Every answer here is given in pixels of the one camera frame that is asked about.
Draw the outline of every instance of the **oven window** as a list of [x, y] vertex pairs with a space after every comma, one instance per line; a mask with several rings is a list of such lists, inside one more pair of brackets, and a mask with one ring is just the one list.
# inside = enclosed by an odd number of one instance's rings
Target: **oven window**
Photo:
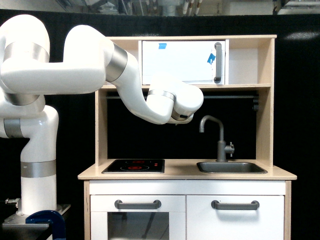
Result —
[[169, 240], [168, 212], [108, 212], [108, 240]]

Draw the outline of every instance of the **silver joint ring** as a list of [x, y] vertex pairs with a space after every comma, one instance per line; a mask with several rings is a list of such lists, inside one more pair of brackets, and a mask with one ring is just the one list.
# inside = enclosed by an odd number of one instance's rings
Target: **silver joint ring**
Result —
[[171, 99], [174, 102], [176, 101], [176, 96], [173, 95], [171, 92], [168, 92], [168, 91], [153, 89], [153, 90], [150, 90], [148, 92], [148, 96], [149, 95], [160, 95], [160, 96], [167, 97], [167, 98]]
[[42, 162], [21, 162], [21, 177], [44, 178], [56, 174], [56, 160]]
[[40, 45], [34, 42], [14, 41], [6, 46], [3, 61], [19, 56], [26, 56], [41, 63], [48, 63], [49, 53]]
[[5, 118], [3, 119], [4, 131], [8, 138], [10, 139], [21, 139], [24, 138], [21, 131], [20, 118], [11, 119]]
[[[29, 57], [41, 63], [48, 63], [50, 59], [49, 53], [42, 46], [34, 42], [15, 41], [6, 46], [3, 61], [20, 56]], [[39, 95], [5, 92], [4, 97], [13, 105], [26, 106], [35, 102]]]
[[40, 95], [7, 93], [4, 92], [4, 98], [11, 104], [16, 106], [26, 106], [35, 102]]
[[124, 72], [128, 62], [128, 53], [118, 45], [114, 44], [114, 51], [109, 64], [105, 67], [106, 81], [117, 80]]

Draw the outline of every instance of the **faucet handle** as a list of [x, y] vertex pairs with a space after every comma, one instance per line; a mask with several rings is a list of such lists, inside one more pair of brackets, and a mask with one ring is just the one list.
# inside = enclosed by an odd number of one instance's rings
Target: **faucet handle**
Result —
[[229, 146], [225, 146], [224, 150], [226, 154], [230, 154], [230, 157], [233, 156], [233, 154], [235, 153], [235, 146], [232, 144], [232, 141], [230, 142]]
[[232, 141], [230, 142], [230, 147], [231, 147], [230, 157], [232, 157], [233, 154], [235, 153], [235, 146], [232, 144]]

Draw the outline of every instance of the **metal rod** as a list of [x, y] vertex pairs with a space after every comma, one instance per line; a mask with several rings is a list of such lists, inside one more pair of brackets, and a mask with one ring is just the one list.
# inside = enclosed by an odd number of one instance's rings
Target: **metal rod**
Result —
[[[256, 95], [217, 95], [203, 96], [204, 99], [254, 99]], [[106, 99], [120, 99], [119, 96], [107, 96]]]

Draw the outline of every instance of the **ceiling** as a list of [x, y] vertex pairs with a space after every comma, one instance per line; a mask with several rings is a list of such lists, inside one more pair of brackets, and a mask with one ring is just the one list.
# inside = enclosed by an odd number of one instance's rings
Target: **ceiling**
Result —
[[[188, 5], [192, 8], [183, 11]], [[320, 0], [0, 0], [0, 9], [144, 16], [318, 14]]]

